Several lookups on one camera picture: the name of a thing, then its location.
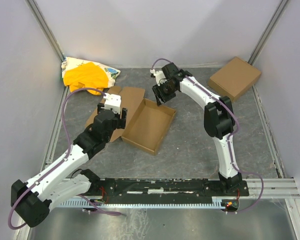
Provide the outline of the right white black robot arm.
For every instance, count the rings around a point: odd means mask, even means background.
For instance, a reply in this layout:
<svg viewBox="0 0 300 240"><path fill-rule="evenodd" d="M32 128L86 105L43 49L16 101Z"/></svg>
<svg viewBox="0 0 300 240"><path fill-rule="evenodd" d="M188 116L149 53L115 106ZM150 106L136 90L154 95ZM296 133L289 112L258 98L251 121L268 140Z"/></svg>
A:
<svg viewBox="0 0 300 240"><path fill-rule="evenodd" d="M156 103L160 106L176 97L179 91L194 100L204 111L203 127L213 139L218 161L220 188L224 192L235 189L242 181L233 147L234 126L238 123L229 97L212 93L187 70L178 68L173 62L161 70L150 69L156 80L152 87Z"/></svg>

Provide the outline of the white patterned cloth bag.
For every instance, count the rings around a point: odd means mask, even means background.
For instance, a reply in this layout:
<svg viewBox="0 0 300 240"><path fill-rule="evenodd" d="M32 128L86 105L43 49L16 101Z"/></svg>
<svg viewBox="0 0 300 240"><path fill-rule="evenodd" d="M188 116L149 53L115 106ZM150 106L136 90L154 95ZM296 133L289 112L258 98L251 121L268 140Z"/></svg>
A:
<svg viewBox="0 0 300 240"><path fill-rule="evenodd" d="M74 68L76 68L76 67L78 67L82 64L87 64L87 63L94 63L95 65L97 65L97 66L99 66L100 68L103 69L103 71L106 73L106 75L109 79L108 88L111 88L115 85L116 78L121 73L120 70L118 70L114 67L104 65L104 64L99 63L99 62L79 59L79 58L75 58L75 57L67 57L61 63L61 76L62 76L63 82L64 82L64 75L65 75L66 71L74 69Z"/></svg>

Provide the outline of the closed brown cardboard box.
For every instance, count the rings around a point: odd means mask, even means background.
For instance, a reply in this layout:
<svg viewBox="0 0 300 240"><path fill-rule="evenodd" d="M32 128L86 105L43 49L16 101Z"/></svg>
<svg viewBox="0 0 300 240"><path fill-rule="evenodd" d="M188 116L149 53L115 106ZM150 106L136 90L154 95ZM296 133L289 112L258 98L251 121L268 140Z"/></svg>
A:
<svg viewBox="0 0 300 240"><path fill-rule="evenodd" d="M208 80L208 86L220 96L237 101L260 78L262 72L239 57L234 57Z"/></svg>

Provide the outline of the aluminium corner post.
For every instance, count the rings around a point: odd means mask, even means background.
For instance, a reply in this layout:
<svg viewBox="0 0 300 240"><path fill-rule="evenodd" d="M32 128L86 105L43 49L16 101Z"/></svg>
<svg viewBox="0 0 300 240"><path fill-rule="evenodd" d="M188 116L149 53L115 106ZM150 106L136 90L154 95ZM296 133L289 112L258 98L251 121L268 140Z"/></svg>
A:
<svg viewBox="0 0 300 240"><path fill-rule="evenodd" d="M262 32L255 48L253 49L247 63L253 65L257 60L258 56L260 55L262 49L264 48L267 40L269 39L271 33L275 29L276 25L278 24L280 18L284 14L286 8L288 7L290 0L280 0L279 5L275 9L274 13L272 14L266 28Z"/></svg>
<svg viewBox="0 0 300 240"><path fill-rule="evenodd" d="M55 38L51 28L49 27L38 3L36 0L25 0L25 3L28 5L31 13L35 17L37 23L39 24L43 34L45 35L46 39L48 40L52 50L55 52L57 55L58 59L63 62L65 60L65 55Z"/></svg>

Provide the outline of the right aluminium corner post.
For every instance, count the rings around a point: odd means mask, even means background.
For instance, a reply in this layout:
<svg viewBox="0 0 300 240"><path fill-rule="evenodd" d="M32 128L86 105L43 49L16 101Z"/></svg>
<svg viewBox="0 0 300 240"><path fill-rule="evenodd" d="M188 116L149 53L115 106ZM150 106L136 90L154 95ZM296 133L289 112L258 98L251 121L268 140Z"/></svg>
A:
<svg viewBox="0 0 300 240"><path fill-rule="evenodd" d="M279 5L275 9L274 13L272 14L266 28L262 32L255 48L253 49L247 63L253 65L257 60L258 56L260 55L262 49L264 48L267 40L269 39L271 33L275 29L276 25L278 24L280 18L284 14L286 8L288 7L290 0L280 0Z"/></svg>

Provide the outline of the aluminium frame rail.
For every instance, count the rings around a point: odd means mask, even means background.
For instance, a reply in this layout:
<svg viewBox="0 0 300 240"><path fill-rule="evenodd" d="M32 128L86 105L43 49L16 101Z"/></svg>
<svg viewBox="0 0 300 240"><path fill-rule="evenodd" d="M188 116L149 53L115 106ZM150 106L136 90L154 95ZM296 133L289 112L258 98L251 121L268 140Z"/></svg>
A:
<svg viewBox="0 0 300 240"><path fill-rule="evenodd" d="M259 178L245 179L249 196L243 199L257 199L262 190ZM263 180L263 193L261 199L299 199L300 193L293 178L265 178Z"/></svg>

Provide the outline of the left aluminium corner post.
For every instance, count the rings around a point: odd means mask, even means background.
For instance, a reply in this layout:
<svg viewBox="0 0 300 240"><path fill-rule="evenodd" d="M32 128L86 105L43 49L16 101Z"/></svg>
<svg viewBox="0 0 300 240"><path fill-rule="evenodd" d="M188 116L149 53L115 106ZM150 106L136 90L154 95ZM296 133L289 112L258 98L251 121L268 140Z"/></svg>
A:
<svg viewBox="0 0 300 240"><path fill-rule="evenodd" d="M45 35L46 39L48 40L52 50L55 52L57 55L58 59L63 62L65 60L65 55L55 38L51 28L49 27L38 3L36 0L25 0L25 3L28 5L31 13L35 17L37 23L39 24L43 34Z"/></svg>

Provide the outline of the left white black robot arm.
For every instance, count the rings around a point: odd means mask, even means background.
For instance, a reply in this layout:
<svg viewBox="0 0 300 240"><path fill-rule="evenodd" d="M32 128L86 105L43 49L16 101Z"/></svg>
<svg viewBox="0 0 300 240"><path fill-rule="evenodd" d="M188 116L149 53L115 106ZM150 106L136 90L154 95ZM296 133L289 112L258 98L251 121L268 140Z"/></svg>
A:
<svg viewBox="0 0 300 240"><path fill-rule="evenodd" d="M12 215L17 213L24 221L22 227L36 227L59 204L86 193L98 178L92 171L85 170L67 182L63 180L103 150L115 130L125 129L127 115L128 109L119 104L98 104L93 122L57 160L25 182L16 180L11 186L8 226L12 230L21 228L12 224Z"/></svg>

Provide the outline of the yellow cloth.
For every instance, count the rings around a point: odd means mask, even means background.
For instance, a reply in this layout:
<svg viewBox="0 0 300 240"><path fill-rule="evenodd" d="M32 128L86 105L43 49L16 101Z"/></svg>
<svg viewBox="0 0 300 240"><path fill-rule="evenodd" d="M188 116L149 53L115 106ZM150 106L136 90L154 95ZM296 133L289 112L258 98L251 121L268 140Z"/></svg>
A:
<svg viewBox="0 0 300 240"><path fill-rule="evenodd" d="M104 70L92 62L84 63L67 70L63 83L73 92L83 88L94 88L100 91L108 88L109 78Z"/></svg>

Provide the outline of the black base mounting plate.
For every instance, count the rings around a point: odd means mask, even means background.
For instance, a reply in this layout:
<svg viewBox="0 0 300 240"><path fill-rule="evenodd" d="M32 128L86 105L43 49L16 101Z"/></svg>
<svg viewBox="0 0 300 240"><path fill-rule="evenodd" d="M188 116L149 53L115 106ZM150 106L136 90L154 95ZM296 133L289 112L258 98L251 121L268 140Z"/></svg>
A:
<svg viewBox="0 0 300 240"><path fill-rule="evenodd" d="M220 180L102 178L94 181L87 196L105 197L107 204L211 204L213 197L247 197L248 184L242 180L230 189Z"/></svg>

